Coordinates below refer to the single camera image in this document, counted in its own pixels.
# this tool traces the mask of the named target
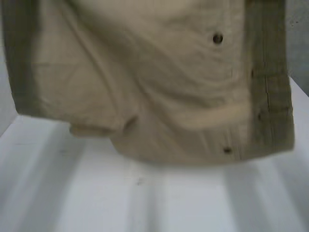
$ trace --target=shirt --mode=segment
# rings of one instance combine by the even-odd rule
[[[284,0],[2,0],[20,114],[139,160],[217,164],[294,146]]]

